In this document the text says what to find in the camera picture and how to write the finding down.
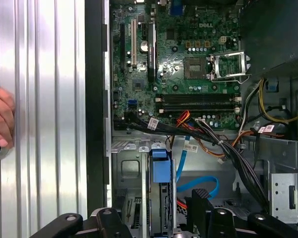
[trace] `ribbed metal panel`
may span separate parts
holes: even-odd
[[[0,87],[15,147],[0,162],[0,238],[87,217],[83,0],[0,0]]]

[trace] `human hand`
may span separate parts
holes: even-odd
[[[0,147],[13,147],[14,108],[13,98],[0,89]]]

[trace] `screw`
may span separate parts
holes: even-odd
[[[226,214],[226,210],[224,209],[218,209],[218,213],[220,213],[221,215]]]
[[[263,215],[260,215],[260,214],[256,214],[255,215],[255,218],[258,219],[258,220],[260,220],[260,221],[265,220],[265,217]]]
[[[66,217],[66,220],[67,221],[74,221],[75,219],[76,219],[75,216],[68,216],[68,217]]]
[[[109,210],[104,211],[103,214],[104,214],[104,215],[109,215],[109,214],[111,214],[111,211],[109,211]]]

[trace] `cable label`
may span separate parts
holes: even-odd
[[[266,127],[263,126],[259,129],[258,133],[272,132],[274,127],[275,127],[274,125],[268,125]]]
[[[184,144],[184,146],[183,146],[183,150],[192,151],[192,152],[195,152],[195,153],[198,152],[198,149],[199,148],[196,145]]]
[[[155,130],[157,128],[158,123],[159,123],[158,119],[150,118],[147,128],[150,130]]]

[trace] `ram slot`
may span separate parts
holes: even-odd
[[[219,113],[234,113],[234,105],[230,104],[207,104],[207,105],[162,105],[160,113],[182,112],[189,110],[191,112],[219,112]]]
[[[120,71],[125,72],[125,24],[120,24]]]
[[[161,95],[165,104],[183,103],[229,103],[234,102],[234,94],[166,94]]]
[[[131,20],[131,64],[137,67],[137,20]]]
[[[155,45],[156,45],[155,23],[150,22],[148,24],[148,81],[150,83],[154,83],[156,78]]]

